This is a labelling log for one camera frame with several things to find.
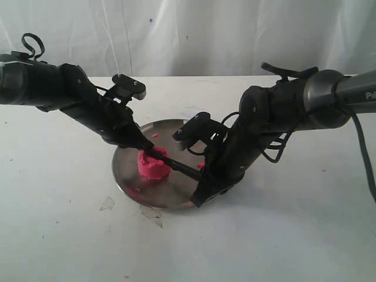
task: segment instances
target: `white tabletop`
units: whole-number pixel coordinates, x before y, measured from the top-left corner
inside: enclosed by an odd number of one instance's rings
[[[203,110],[221,120],[250,85],[276,81],[138,79],[147,96],[129,106],[140,125]],[[360,119],[376,164],[376,115]],[[0,131],[1,281],[376,277],[376,205],[352,122],[293,134],[278,164],[260,157],[224,196],[200,209],[164,211],[161,222],[117,188],[115,147],[61,112],[0,106]]]

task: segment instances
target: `white backdrop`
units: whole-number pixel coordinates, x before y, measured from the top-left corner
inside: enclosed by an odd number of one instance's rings
[[[89,76],[257,75],[262,61],[376,68],[375,0],[0,0],[0,53],[25,32]]]

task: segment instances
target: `white curtain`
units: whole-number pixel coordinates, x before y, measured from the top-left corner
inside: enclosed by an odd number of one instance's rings
[[[42,57],[89,76],[259,75],[265,61],[376,68],[375,0],[0,0],[0,53],[42,38]]]

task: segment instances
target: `black strap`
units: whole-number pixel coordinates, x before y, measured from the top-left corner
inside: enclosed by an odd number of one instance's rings
[[[40,54],[37,54],[37,55],[35,54],[35,49],[29,43],[26,42],[26,39],[25,39],[26,37],[30,37],[35,40],[35,42],[38,44],[39,48],[41,49]],[[28,59],[31,59],[34,57],[34,60],[36,61],[36,59],[40,58],[45,52],[45,45],[43,44],[42,40],[39,37],[37,37],[35,34],[25,33],[24,35],[22,35],[21,42],[23,46],[31,52],[31,54],[28,56]]]

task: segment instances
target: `pink play dough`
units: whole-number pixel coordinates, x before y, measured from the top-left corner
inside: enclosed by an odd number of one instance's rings
[[[162,155],[168,157],[169,154],[162,147],[154,146],[153,149],[162,153]],[[139,152],[137,158],[137,165],[139,168],[139,173],[149,179],[161,179],[163,176],[169,174],[171,168],[165,165],[162,160],[156,160],[148,156],[144,151]]]

